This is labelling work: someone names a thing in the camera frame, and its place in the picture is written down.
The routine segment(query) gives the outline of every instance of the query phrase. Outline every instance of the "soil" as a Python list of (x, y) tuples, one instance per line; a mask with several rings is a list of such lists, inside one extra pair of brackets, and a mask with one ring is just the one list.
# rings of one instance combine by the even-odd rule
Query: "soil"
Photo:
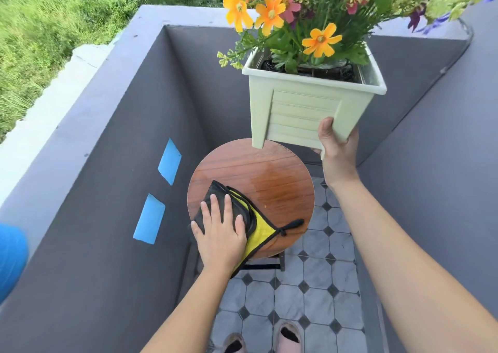
[[(286, 73), (284, 67), (276, 68), (271, 58), (266, 59), (261, 64), (261, 69), (265, 71)], [(331, 69), (298, 67), (297, 74), (301, 76), (317, 77), (320, 79), (347, 81), (350, 83), (361, 83), (361, 80), (358, 79), (358, 76), (355, 73), (355, 70), (353, 69), (352, 63), (348, 63), (345, 66), (331, 68)]]

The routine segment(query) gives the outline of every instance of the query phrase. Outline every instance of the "blue tape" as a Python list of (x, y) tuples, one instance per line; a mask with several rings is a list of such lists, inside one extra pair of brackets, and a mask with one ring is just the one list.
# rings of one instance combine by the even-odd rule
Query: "blue tape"
[(170, 139), (157, 168), (159, 173), (166, 179), (166, 181), (169, 182), (170, 185), (173, 185), (181, 159), (182, 155), (176, 148), (175, 143), (173, 143)]
[(133, 238), (154, 244), (166, 206), (153, 195), (147, 196)]

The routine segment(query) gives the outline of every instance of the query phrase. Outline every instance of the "pink slipper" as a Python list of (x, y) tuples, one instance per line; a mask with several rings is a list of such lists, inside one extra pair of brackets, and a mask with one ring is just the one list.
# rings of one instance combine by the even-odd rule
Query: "pink slipper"
[(291, 322), (283, 323), (275, 337), (276, 353), (303, 353), (301, 333)]
[(246, 353), (246, 343), (241, 334), (233, 333), (223, 343), (223, 353)]

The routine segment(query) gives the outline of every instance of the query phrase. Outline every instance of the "bouquet of artificial flowers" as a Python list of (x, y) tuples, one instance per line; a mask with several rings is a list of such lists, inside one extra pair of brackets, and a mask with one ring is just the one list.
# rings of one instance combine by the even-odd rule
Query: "bouquet of artificial flowers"
[[(301, 68), (366, 64), (364, 39), (383, 21), (410, 17), (415, 31), (421, 17), (424, 33), (458, 18), (465, 8), (482, 0), (223, 0), (227, 21), (240, 41), (227, 54), (218, 53), (221, 66), (241, 69), (252, 50), (268, 52), (273, 70), (297, 74)], [(248, 8), (258, 17), (253, 20)]]

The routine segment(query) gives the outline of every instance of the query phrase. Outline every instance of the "table top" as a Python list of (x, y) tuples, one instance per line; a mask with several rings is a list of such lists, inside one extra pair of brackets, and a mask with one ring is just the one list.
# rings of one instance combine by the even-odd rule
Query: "table top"
[(313, 214), (313, 181), (303, 162), (282, 145), (265, 141), (253, 148), (251, 139), (225, 143), (211, 151), (197, 166), (187, 193), (190, 218), (199, 210), (212, 180), (232, 186), (246, 195), (277, 227), (304, 219), (262, 247), (254, 258), (270, 257), (289, 248), (306, 230)]

